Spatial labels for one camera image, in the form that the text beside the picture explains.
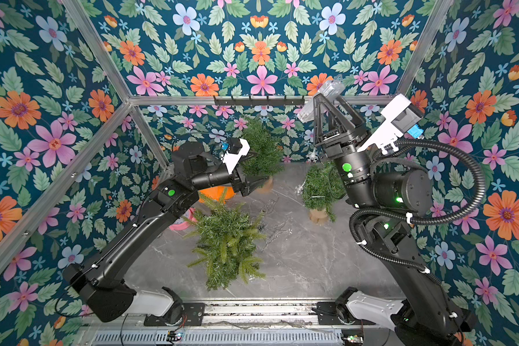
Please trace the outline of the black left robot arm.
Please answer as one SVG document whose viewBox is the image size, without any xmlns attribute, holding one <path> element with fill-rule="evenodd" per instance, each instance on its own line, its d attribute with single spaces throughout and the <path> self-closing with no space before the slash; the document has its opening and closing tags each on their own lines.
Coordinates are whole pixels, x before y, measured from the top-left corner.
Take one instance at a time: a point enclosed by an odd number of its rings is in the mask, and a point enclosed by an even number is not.
<svg viewBox="0 0 519 346">
<path fill-rule="evenodd" d="M 255 155 L 243 138 L 230 138 L 222 159 L 207 153 L 198 142 L 183 144 L 172 157 L 174 173 L 150 192 L 138 215 L 93 257 L 67 266 L 64 280 L 102 322 L 125 314 L 145 314 L 166 325 L 177 325 L 182 301 L 174 291 L 136 291 L 124 276 L 153 240 L 197 203 L 200 190 L 231 185 L 247 196 L 265 182 L 266 177 L 246 178 L 239 167 Z"/>
</svg>

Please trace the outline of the thin wire string light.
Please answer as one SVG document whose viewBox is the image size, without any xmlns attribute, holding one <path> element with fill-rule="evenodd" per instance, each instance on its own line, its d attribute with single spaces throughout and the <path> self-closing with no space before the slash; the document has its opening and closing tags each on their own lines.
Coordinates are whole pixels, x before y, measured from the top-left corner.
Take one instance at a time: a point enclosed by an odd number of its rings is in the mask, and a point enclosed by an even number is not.
<svg viewBox="0 0 519 346">
<path fill-rule="evenodd" d="M 301 196 L 312 165 L 299 162 L 284 167 L 275 175 L 275 185 L 267 196 L 264 218 L 267 239 L 259 253 L 265 257 L 284 257 L 323 252 L 327 248 L 325 228 L 311 221 Z"/>
</svg>

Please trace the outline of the clear battery box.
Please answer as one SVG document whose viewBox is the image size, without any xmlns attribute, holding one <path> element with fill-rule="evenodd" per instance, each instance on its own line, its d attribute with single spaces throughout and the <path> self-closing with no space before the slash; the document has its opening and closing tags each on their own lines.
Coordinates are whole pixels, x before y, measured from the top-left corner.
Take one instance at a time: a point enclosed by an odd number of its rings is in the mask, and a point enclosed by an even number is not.
<svg viewBox="0 0 519 346">
<path fill-rule="evenodd" d="M 344 92 L 344 88 L 345 86 L 341 80 L 324 82 L 315 95 L 299 111 L 299 121 L 302 123 L 313 121 L 319 107 L 333 103 Z"/>
</svg>

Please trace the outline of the light green fern christmas tree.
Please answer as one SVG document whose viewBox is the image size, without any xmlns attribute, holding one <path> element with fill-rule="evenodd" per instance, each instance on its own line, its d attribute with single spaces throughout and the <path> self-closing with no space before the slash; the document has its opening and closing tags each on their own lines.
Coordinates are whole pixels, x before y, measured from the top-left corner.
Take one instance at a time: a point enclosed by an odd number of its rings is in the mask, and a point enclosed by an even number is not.
<svg viewBox="0 0 519 346">
<path fill-rule="evenodd" d="M 262 233 L 263 215 L 251 216 L 242 211 L 243 204 L 227 206 L 224 195 L 217 200 L 204 193 L 198 197 L 209 211 L 196 210 L 190 221 L 194 230 L 186 237 L 197 238 L 193 252 L 198 258 L 187 266 L 205 268 L 206 289 L 226 289 L 239 278 L 244 283 L 265 278 L 264 261 L 256 255 L 257 242 L 267 238 Z"/>
</svg>

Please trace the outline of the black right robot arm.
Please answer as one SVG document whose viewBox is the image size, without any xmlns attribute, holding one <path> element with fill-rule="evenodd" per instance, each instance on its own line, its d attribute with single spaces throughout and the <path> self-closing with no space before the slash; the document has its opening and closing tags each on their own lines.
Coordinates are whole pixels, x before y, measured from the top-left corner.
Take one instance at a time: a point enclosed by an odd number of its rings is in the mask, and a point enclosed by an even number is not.
<svg viewBox="0 0 519 346">
<path fill-rule="evenodd" d="M 378 298 L 348 288 L 335 302 L 343 324 L 369 321 L 395 332 L 405 345 L 462 345 L 476 316 L 456 305 L 435 271 L 422 259 L 413 226 L 461 220 L 478 209 L 485 196 L 479 163 L 451 144 L 427 140 L 419 128 L 419 108 L 399 95 L 383 109 L 384 121 L 369 131 L 360 115 L 340 96 L 315 95 L 314 143 L 334 163 L 355 208 L 349 229 L 356 244 L 383 262 L 401 288 L 403 299 Z M 429 172 L 402 154 L 422 147 L 442 151 L 462 162 L 474 179 L 474 196 L 460 209 L 427 217 L 432 205 Z"/>
</svg>

